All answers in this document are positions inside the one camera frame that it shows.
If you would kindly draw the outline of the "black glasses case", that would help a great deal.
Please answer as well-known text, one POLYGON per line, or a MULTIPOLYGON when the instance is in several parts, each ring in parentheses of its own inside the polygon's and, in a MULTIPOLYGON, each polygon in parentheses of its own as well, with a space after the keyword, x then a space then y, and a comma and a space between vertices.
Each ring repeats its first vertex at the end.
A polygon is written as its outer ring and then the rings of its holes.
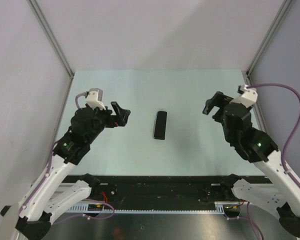
POLYGON ((167 116, 168 113, 166 111, 161 110, 157 112, 153 132, 153 137, 155 140, 165 140, 167 116))

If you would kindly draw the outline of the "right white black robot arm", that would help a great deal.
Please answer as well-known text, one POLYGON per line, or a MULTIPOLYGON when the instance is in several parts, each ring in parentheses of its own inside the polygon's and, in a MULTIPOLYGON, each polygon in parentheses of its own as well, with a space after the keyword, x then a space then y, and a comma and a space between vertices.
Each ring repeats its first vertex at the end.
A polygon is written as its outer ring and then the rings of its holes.
POLYGON ((220 194, 227 201, 236 197, 267 211, 288 233, 300 238, 300 178, 282 162, 282 153, 271 137, 253 127, 251 109, 257 98, 254 89, 241 91, 236 98, 217 91, 202 112, 208 115, 214 107, 219 108, 212 118, 222 125, 226 142, 243 160, 262 171, 277 191, 253 187, 232 174, 220 194))

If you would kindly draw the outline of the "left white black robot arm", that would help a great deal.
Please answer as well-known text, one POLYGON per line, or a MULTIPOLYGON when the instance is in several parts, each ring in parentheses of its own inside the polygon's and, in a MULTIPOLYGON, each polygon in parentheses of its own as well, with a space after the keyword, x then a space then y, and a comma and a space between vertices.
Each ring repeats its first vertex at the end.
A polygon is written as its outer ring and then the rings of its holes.
POLYGON ((71 206, 100 196, 100 182, 89 174, 57 197, 53 194, 105 128, 127 124, 131 111, 115 101, 111 105, 112 109, 108 109, 99 101, 88 102, 74 113, 67 132, 52 145, 48 163, 30 190, 22 200, 1 210, 0 240, 16 240, 19 235, 28 240, 41 240, 71 206))

